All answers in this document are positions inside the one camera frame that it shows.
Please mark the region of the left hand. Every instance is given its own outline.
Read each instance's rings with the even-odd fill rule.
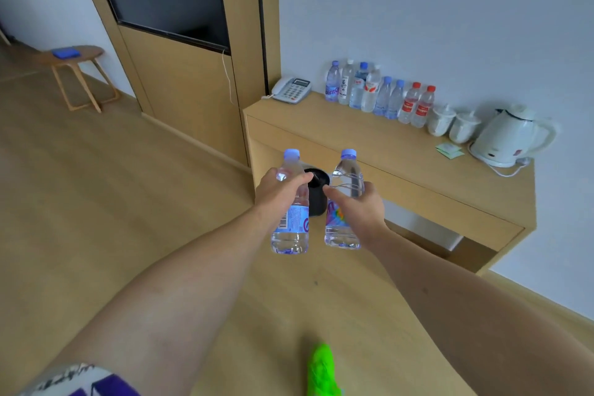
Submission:
[[[314,178],[313,173],[305,173],[280,181],[277,172],[277,168],[269,169],[256,188],[256,207],[264,211],[273,229],[293,204],[297,188]]]

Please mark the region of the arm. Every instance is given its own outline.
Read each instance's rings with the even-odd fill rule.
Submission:
[[[256,189],[254,207],[139,274],[51,366],[93,363],[143,396],[189,394],[258,247],[311,178],[279,182],[271,169]]]
[[[324,192],[478,395],[594,394],[590,351],[521,301],[390,231],[373,184],[358,199]]]

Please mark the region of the kettle handle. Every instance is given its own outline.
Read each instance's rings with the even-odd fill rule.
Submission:
[[[534,122],[536,123],[537,127],[548,130],[549,133],[546,135],[545,140],[541,144],[530,148],[526,151],[526,153],[523,153],[522,155],[524,157],[533,157],[534,154],[545,150],[548,146],[553,144],[553,141],[557,138],[557,135],[561,133],[561,126],[554,122],[551,118],[536,119]]]

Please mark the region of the blue bottle cap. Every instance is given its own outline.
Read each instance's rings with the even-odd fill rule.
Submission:
[[[354,149],[343,149],[343,151],[340,152],[340,158],[345,158],[347,155],[353,155],[355,158],[357,158],[357,151]]]
[[[300,156],[301,156],[301,154],[299,153],[299,149],[287,149],[285,151],[284,158],[285,158],[285,160],[290,159],[290,158],[293,160],[299,160]]]

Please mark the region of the wooden stool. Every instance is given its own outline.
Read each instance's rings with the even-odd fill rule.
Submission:
[[[105,52],[105,51],[103,49],[101,49],[100,47],[97,47],[94,45],[76,45],[76,46],[73,46],[73,48],[75,48],[80,53],[80,56],[74,57],[74,58],[67,58],[66,60],[61,60],[60,58],[54,57],[54,55],[52,54],[52,51],[48,50],[46,52],[41,52],[41,53],[37,54],[36,61],[39,64],[52,67],[52,71],[54,71],[54,75],[56,76],[56,80],[58,81],[58,86],[60,87],[60,91],[62,91],[62,95],[64,96],[64,100],[66,101],[66,105],[68,106],[68,109],[70,111],[80,110],[81,108],[88,107],[89,105],[93,104],[93,107],[95,107],[95,110],[97,110],[98,112],[101,113],[101,107],[99,107],[99,104],[95,100],[93,93],[88,88],[87,83],[84,81],[83,72],[80,70],[78,63],[93,62],[93,64],[99,70],[99,72],[101,73],[101,75],[103,76],[105,81],[114,90],[114,97],[112,97],[111,99],[108,99],[106,101],[102,101],[101,103],[105,104],[107,102],[113,102],[113,101],[119,99],[119,97],[120,97],[119,91],[116,89],[116,87],[111,82],[111,80],[109,80],[109,77],[103,71],[103,69],[101,69],[101,66],[97,62],[97,57],[102,55],[103,52]],[[74,75],[76,75],[80,84],[83,85],[83,89],[87,93],[88,98],[91,99],[91,101],[88,104],[78,105],[77,107],[74,107],[70,103],[70,101],[68,100],[68,96],[66,96],[66,91],[64,90],[64,85],[62,84],[62,80],[60,80],[60,76],[58,75],[58,68],[60,66],[70,66],[70,69],[72,69],[72,71],[74,72]]]

